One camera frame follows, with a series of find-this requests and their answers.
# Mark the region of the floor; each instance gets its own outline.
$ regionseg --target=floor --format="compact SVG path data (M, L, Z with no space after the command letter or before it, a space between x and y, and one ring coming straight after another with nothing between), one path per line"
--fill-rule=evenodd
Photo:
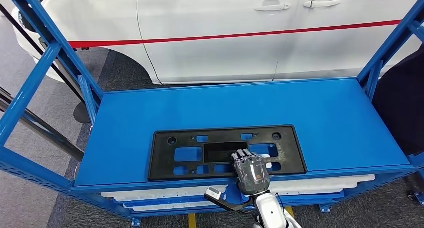
M9 23L0 17L0 86L16 94L34 67L33 60L15 41ZM134 61L115 52L91 49L78 53L105 90L153 89L146 72ZM48 77L42 82L29 109L84 149L90 127L74 121L77 98L62 83ZM18 125L7 143L11 150L72 177L77 163L51 144ZM409 190L424 191L422 181L413 176L398 180L320 213L315 206L294 207L294 215L304 228L424 227L424 208L408 200ZM197 215L199 228L250 228L249 215L221 212ZM130 223L79 201L57 195L14 176L0 173L0 228L129 228ZM186 228L186 215L149 217L143 228Z

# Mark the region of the robot finger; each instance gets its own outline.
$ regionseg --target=robot finger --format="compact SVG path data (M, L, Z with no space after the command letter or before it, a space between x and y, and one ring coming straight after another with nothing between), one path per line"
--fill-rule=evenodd
M243 152L243 150L242 150L242 149L238 149L238 150L237 150L237 154L238 154L238 156L240 157L240 159L242 159L242 158L246 157L246 154Z
M231 158L233 161L240 161L239 155L235 152L231 154Z
M253 154L248 150L248 149L244 149L243 152L246 154L246 156L250 157L253 156Z

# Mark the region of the blue shelf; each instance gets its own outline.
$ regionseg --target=blue shelf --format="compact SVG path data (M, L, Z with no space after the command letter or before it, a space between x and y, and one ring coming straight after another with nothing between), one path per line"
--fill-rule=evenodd
M237 203L242 199L233 178L149 182L156 131L294 125L308 172L272 176L272 181L375 174L375 180L345 189L342 196L299 196L299 200L287 201L291 206L322 205L328 209L424 169L424 153L406 158L370 102L379 73L391 57L412 35L424 41L424 0L417 1L357 78L106 93L39 0L12 1L48 48L0 119L0 170L11 175L139 223L139 218L146 216L223 210L199 207L134 213L99 193L229 184L229 201ZM90 118L95 122L75 182L4 147L53 56L64 65L71 80L79 81Z
M229 184L149 182L154 132L286 124L296 129L308 173L285 180L413 169L355 78L209 85L104 93L74 190Z

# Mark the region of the red stripe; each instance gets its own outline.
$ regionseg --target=red stripe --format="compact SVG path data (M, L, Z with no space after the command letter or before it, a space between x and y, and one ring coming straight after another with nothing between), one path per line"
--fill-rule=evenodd
M347 29L356 29L356 28L367 28L367 27L383 27L383 26L397 25L399 24L399 22L401 21L388 20L388 21L379 21L379 22L370 22L370 23L361 23L361 24L345 24L345 25L335 25L335 26L305 28L305 29L288 29L288 30L266 31L266 32L256 32L256 33L223 34L223 35L194 36L194 37L165 38L165 39L69 41L69 44L72 48L83 48L83 47L107 47L107 46L123 46L123 45L165 43L165 42L184 42L184 41L197 41L197 40L222 39L222 38L255 37L255 36L294 34L294 33L305 33L305 32L335 31L335 30L347 30Z

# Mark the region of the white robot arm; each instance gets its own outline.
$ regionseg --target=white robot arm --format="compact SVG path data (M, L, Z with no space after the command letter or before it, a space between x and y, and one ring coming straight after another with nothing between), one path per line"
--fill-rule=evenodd
M242 194L249 196L249 200L242 204L228 203L221 198L221 192L213 187L208 187L204 197L227 211L240 211L253 205L259 212L253 228L301 228L268 190L271 179L263 158L247 149L239 149L231 157L238 175L238 188Z

